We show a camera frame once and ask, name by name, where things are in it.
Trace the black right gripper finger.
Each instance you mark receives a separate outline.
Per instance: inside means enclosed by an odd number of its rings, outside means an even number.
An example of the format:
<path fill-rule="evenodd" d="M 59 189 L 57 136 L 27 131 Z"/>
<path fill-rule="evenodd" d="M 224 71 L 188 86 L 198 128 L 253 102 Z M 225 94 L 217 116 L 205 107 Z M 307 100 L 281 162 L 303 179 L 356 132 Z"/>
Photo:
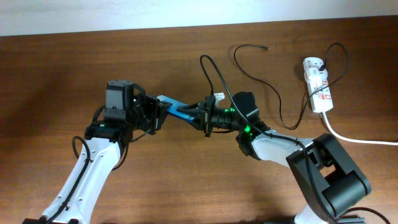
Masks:
<path fill-rule="evenodd" d="M 200 107 L 198 104 L 179 106 L 177 111 L 183 114 L 198 114 Z"/>
<path fill-rule="evenodd" d="M 202 130 L 202 125 L 201 125 L 201 119 L 200 118 L 195 118 L 195 117 L 190 117 L 189 122 L 188 122 L 192 127 L 194 127 L 197 130 Z"/>

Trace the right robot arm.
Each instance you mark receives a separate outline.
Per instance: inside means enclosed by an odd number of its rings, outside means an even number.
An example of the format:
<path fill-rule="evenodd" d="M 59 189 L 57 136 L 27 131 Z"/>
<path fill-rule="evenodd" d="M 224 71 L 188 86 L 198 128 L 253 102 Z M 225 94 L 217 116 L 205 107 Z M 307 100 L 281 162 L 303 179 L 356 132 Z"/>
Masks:
<path fill-rule="evenodd" d="M 191 125 L 209 136 L 213 128 L 236 131 L 246 156 L 290 168 L 307 202 L 292 223 L 340 223 L 340 216 L 371 193 L 371 184 L 331 134 L 293 138 L 279 134 L 259 117 L 254 95 L 239 92 L 231 107 L 220 108 L 216 96 L 207 96 L 177 111 L 192 118 Z"/>

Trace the blue Galaxy smartphone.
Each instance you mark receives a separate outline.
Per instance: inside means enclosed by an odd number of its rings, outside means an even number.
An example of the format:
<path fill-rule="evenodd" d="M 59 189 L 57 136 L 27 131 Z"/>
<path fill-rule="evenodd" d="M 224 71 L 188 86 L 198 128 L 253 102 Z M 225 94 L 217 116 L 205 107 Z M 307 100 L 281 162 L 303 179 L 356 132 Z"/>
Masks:
<path fill-rule="evenodd" d="M 161 102 L 166 102 L 166 103 L 171 103 L 171 104 L 172 104 L 172 105 L 167 109 L 167 112 L 168 112 L 170 115 L 172 115 L 172 116 L 174 116 L 174 117 L 176 117 L 176 118 L 178 118 L 178 119 L 181 119 L 181 120 L 183 120 L 183 121 L 186 121 L 186 122 L 188 122 L 188 123 L 193 123 L 194 117 L 191 117 L 191 116 L 189 116 L 189 115 L 187 115 L 187 114 L 184 114 L 183 112 L 178 111 L 178 108 L 179 108 L 179 107 L 181 107 L 181 106 L 186 106 L 187 104 L 182 103 L 182 102 L 180 102 L 180 101 L 177 101 L 177 100 L 175 100 L 175 99 L 173 99 L 173 98 L 170 98 L 170 97 L 168 97 L 168 96 L 165 96 L 165 95 L 159 95 L 157 98 L 158 98 Z"/>

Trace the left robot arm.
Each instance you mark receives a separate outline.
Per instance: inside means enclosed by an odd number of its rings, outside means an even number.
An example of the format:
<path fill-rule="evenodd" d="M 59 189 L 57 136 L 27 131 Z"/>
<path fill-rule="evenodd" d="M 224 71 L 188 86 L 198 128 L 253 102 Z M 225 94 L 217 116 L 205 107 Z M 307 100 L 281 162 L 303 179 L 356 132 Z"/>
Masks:
<path fill-rule="evenodd" d="M 40 218 L 24 223 L 89 223 L 106 179 L 136 141 L 133 132 L 155 134 L 170 107 L 137 83 L 110 80 L 105 104 L 94 113 L 85 135 L 72 139 L 82 143 L 82 150 L 61 191 Z"/>

